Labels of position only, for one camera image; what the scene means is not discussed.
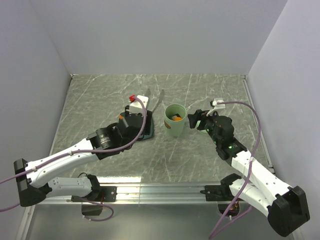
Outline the orange round slice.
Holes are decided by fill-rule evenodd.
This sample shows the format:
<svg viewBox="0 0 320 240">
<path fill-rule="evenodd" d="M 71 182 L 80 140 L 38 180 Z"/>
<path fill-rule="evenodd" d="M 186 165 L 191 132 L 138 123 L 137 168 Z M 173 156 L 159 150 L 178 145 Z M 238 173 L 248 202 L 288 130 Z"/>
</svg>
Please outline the orange round slice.
<svg viewBox="0 0 320 240">
<path fill-rule="evenodd" d="M 173 121 L 175 121 L 175 122 L 178 122 L 178 121 L 181 121 L 181 120 L 182 120 L 182 118 L 178 117 L 178 116 L 173 119 Z"/>
</svg>

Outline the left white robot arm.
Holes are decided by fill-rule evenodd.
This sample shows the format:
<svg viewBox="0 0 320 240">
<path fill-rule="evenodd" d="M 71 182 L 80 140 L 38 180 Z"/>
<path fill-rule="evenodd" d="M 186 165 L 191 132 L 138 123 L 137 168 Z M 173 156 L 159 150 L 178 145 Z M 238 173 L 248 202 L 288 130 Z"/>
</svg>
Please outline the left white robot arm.
<svg viewBox="0 0 320 240">
<path fill-rule="evenodd" d="M 30 207 L 47 198 L 68 195 L 96 201 L 102 188 L 95 175 L 71 178 L 59 174 L 129 150 L 136 141 L 150 135 L 153 128 L 152 111 L 125 111 L 118 122 L 97 129 L 63 151 L 35 161 L 16 160 L 13 166 L 20 206 Z"/>
</svg>

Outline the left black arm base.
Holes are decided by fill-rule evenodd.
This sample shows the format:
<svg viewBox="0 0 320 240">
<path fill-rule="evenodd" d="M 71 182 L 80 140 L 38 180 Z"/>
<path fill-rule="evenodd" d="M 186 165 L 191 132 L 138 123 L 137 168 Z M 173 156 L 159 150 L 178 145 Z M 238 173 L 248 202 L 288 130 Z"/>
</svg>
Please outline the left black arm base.
<svg viewBox="0 0 320 240">
<path fill-rule="evenodd" d="M 114 210 L 105 203 L 114 203 L 116 201 L 117 187 L 101 186 L 98 178 L 92 174 L 86 174 L 82 172 L 78 177 L 83 177 L 85 180 L 89 180 L 91 183 L 91 192 L 88 195 L 84 197 L 75 195 L 71 196 L 71 201 L 74 203 L 89 203 L 89 205 L 81 205 L 82 217 L 92 222 L 103 222 L 111 219 L 114 215 Z M 110 216 L 102 219 L 91 218 L 99 216 L 103 209 L 109 209 L 111 211 Z"/>
</svg>

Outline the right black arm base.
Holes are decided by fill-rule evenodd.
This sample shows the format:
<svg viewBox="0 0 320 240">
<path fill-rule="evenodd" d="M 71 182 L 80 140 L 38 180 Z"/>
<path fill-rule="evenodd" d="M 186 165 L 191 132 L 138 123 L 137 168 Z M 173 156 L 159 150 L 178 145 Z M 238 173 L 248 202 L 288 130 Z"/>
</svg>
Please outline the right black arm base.
<svg viewBox="0 0 320 240">
<path fill-rule="evenodd" d="M 236 180 L 243 180 L 243 178 L 236 173 L 232 173 L 220 181 L 220 185 L 205 185 L 204 190 L 200 193 L 205 195 L 205 200 L 207 202 L 231 202 L 234 198 L 231 193 L 230 186 Z M 233 218 L 240 213 L 239 198 L 235 203 L 228 209 L 226 217 Z"/>
</svg>

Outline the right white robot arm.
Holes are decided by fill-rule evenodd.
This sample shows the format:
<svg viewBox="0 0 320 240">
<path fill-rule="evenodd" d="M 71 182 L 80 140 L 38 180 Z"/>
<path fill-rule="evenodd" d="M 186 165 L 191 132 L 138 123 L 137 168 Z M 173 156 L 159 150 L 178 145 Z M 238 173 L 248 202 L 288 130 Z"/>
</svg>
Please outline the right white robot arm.
<svg viewBox="0 0 320 240">
<path fill-rule="evenodd" d="M 192 129 L 205 131 L 216 145 L 218 156 L 241 172 L 249 183 L 231 174 L 221 180 L 220 194 L 226 200 L 235 196 L 263 213 L 280 236 L 286 237 L 310 220 L 305 191 L 291 187 L 260 164 L 234 136 L 232 119 L 214 111 L 198 109 L 188 114 Z"/>
</svg>

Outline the mint green canister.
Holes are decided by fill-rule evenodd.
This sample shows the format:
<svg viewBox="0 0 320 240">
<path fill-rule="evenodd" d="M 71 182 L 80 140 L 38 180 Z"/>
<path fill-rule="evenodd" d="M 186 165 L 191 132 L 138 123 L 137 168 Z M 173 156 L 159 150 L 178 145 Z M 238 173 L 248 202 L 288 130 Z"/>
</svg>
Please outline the mint green canister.
<svg viewBox="0 0 320 240">
<path fill-rule="evenodd" d="M 164 130 L 171 137 L 179 137 L 187 118 L 186 108 L 178 103 L 167 106 L 164 112 Z"/>
</svg>

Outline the aluminium right side rail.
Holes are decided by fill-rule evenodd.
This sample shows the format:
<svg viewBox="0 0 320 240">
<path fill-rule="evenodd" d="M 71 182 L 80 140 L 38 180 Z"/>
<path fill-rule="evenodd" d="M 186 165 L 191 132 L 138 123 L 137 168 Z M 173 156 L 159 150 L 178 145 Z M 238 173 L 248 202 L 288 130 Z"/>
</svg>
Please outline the aluminium right side rail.
<svg viewBox="0 0 320 240">
<path fill-rule="evenodd" d="M 255 121 L 255 124 L 257 126 L 257 130 L 258 130 L 257 139 L 259 140 L 259 143 L 258 143 L 258 145 L 256 147 L 256 151 L 254 152 L 254 157 L 257 160 L 256 153 L 258 152 L 258 147 L 261 146 L 262 149 L 263 149 L 264 155 L 265 155 L 266 162 L 268 164 L 267 169 L 274 176 L 276 176 L 274 165 L 273 165 L 273 163 L 271 161 L 270 154 L 268 152 L 268 148 L 267 148 L 267 145 L 266 145 L 266 141 L 265 141 L 264 136 L 263 136 L 263 132 L 262 132 L 262 128 L 261 128 L 261 121 L 260 121 L 259 117 L 257 116 L 256 109 L 255 109 L 255 106 L 254 106 L 254 103 L 253 103 L 253 99 L 252 99 L 252 96 L 251 96 L 251 93 L 250 93 L 250 90 L 249 90 L 248 81 L 247 81 L 247 75 L 241 75 L 240 79 L 242 80 L 242 83 L 243 83 L 243 86 L 244 86 L 244 89 L 245 89 L 245 92 L 246 92 L 246 95 L 247 95 L 247 98 L 248 98 L 248 104 L 254 110 L 252 115 L 254 116 L 254 121 Z"/>
</svg>

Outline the aluminium rail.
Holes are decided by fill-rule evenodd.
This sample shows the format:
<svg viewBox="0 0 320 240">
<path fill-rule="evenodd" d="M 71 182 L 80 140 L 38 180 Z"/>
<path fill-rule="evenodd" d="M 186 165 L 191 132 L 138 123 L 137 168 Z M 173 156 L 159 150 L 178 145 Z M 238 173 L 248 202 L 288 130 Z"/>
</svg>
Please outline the aluminium rail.
<svg viewBox="0 0 320 240">
<path fill-rule="evenodd" d="M 268 148 L 267 148 L 267 145 L 266 145 L 266 141 L 265 141 L 264 136 L 263 136 L 263 132 L 262 132 L 262 128 L 261 128 L 261 121 L 260 121 L 259 117 L 257 116 L 256 109 L 255 109 L 255 106 L 254 106 L 254 103 L 253 103 L 253 99 L 252 99 L 252 96 L 251 96 L 251 93 L 250 93 L 250 90 L 249 90 L 248 81 L 247 81 L 247 75 L 241 75 L 240 79 L 242 80 L 242 83 L 243 83 L 243 86 L 244 86 L 244 89 L 245 89 L 245 92 L 246 92 L 246 95 L 247 95 L 247 98 L 248 98 L 248 104 L 254 110 L 252 115 L 254 116 L 254 121 L 255 121 L 255 124 L 257 126 L 257 130 L 258 130 L 257 139 L 259 140 L 259 143 L 258 143 L 258 145 L 256 147 L 256 151 L 254 152 L 254 157 L 257 160 L 256 153 L 258 152 L 258 147 L 261 146 L 262 149 L 263 149 L 264 155 L 265 155 L 266 162 L 268 164 L 267 169 L 274 176 L 276 176 L 274 165 L 273 165 L 273 163 L 271 161 L 270 154 L 268 152 Z"/>
<path fill-rule="evenodd" d="M 236 180 L 229 187 L 235 196 L 244 180 Z M 202 204 L 206 202 L 205 195 L 200 193 L 206 185 L 220 185 L 218 182 L 187 182 L 187 183 L 107 183 L 101 186 L 116 186 L 117 195 L 115 202 L 108 204 Z M 240 194 L 242 201 L 271 205 L 278 197 L 286 194 L 290 186 L 278 178 L 264 182 L 260 186 L 249 183 Z"/>
</svg>

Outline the aluminium front rail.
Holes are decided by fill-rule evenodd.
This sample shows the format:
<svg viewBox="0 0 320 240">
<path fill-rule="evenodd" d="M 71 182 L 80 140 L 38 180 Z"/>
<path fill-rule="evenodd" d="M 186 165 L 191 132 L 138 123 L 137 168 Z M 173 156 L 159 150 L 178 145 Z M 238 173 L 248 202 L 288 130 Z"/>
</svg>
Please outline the aluminium front rail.
<svg viewBox="0 0 320 240">
<path fill-rule="evenodd" d="M 229 187 L 235 196 L 244 180 L 236 180 Z M 107 183 L 101 186 L 116 186 L 117 195 L 115 202 L 108 204 L 202 204 L 206 202 L 205 195 L 200 193 L 206 185 L 220 185 L 218 182 L 187 182 L 187 183 Z M 286 194 L 290 186 L 278 178 L 264 182 L 260 186 L 249 183 L 240 194 L 242 201 L 271 205 L 278 197 Z"/>
</svg>

